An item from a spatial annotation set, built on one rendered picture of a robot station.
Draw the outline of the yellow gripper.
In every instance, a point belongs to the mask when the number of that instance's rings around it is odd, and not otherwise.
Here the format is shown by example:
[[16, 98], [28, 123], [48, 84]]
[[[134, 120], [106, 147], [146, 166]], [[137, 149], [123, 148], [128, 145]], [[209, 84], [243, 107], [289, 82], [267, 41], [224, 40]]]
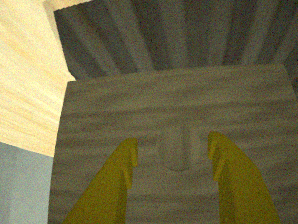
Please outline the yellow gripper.
[[[258, 167], [228, 137], [208, 134], [208, 159], [218, 181], [220, 224], [281, 224]], [[138, 166], [136, 138], [110, 155], [62, 224], [125, 224], [127, 189]]]

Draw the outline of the brown wooden drawer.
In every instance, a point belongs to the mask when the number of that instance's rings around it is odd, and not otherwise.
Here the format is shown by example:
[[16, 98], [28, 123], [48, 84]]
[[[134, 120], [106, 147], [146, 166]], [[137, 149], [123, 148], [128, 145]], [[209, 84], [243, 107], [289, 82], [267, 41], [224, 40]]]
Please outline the brown wooden drawer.
[[298, 102], [284, 64], [67, 81], [47, 224], [62, 224], [127, 138], [137, 139], [138, 166], [127, 190], [126, 224], [220, 224], [211, 131], [258, 167], [281, 223], [298, 224]]

